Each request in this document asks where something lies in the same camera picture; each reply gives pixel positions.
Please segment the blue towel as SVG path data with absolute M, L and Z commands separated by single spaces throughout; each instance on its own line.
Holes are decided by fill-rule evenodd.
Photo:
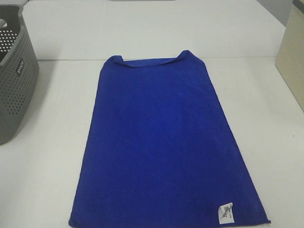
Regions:
M 223 228 L 269 220 L 202 60 L 103 65 L 73 228 Z

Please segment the grey perforated plastic basket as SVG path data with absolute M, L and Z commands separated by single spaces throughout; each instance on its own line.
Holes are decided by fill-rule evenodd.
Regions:
M 39 65 L 22 15 L 23 7 L 6 4 L 0 18 L 0 142 L 17 132 L 35 91 Z

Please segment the beige fabric storage box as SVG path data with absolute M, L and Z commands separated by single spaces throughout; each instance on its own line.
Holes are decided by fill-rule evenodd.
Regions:
M 304 2 L 292 1 L 275 66 L 301 108 L 304 107 Z

